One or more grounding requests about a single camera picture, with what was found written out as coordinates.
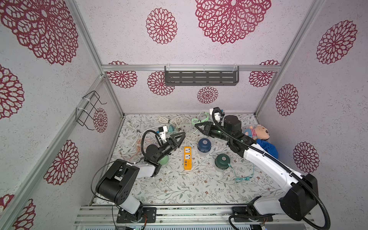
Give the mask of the navy blue meat grinder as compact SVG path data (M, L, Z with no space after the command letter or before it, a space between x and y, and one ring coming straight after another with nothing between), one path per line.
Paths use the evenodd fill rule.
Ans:
M202 152L202 153L207 153L210 152L212 147L212 143L209 139L207 138L202 138L199 140L198 144L197 144L197 149Z

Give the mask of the dark green meat grinder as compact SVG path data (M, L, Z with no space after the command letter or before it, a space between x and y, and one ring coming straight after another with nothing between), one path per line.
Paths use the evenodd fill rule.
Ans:
M227 154L221 153L215 158L215 166L220 170L226 170L230 167L231 159Z

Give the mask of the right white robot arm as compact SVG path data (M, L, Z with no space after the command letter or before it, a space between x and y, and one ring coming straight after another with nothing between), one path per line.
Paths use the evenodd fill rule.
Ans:
M237 116L224 115L216 108L212 120L196 124L203 126L202 134L225 140L227 146L240 157L250 161L268 174L284 191L280 198L255 198L246 205L245 214L229 216L229 223L241 218L246 221L264 222L274 215L285 214L295 221L304 221L316 230L328 230L331 219L326 206L319 198L317 179L309 174L303 175L292 170L266 152L248 133L242 132L242 124Z

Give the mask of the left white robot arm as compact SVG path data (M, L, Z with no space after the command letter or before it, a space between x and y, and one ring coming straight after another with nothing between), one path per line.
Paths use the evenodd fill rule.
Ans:
M185 139L184 131L166 136L164 127L160 127L158 132L146 130L141 136L141 161L130 163L117 159L111 162L111 166L97 182L94 192L127 214L143 214L143 203L131 194L136 180L156 176L162 167L160 161L179 149Z

